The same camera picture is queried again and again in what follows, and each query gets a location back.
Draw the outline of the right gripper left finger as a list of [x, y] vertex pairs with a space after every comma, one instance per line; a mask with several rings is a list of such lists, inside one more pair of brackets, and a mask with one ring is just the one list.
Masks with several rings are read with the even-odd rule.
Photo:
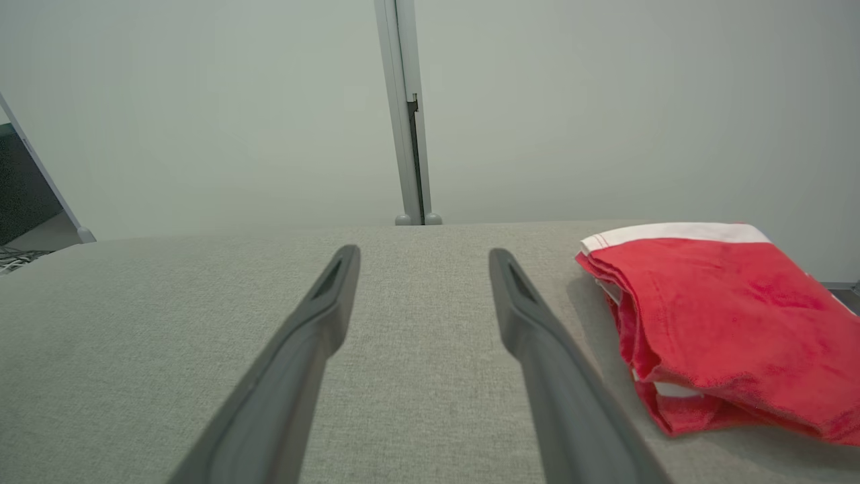
[[296, 483], [320, 384], [346, 340], [360, 250], [344, 245], [182, 460], [172, 483]]

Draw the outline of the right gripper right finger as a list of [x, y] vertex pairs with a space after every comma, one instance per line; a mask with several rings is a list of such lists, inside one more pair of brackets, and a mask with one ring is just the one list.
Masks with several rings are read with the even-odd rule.
[[510, 251], [489, 251], [501, 340], [519, 362], [548, 483], [670, 477]]

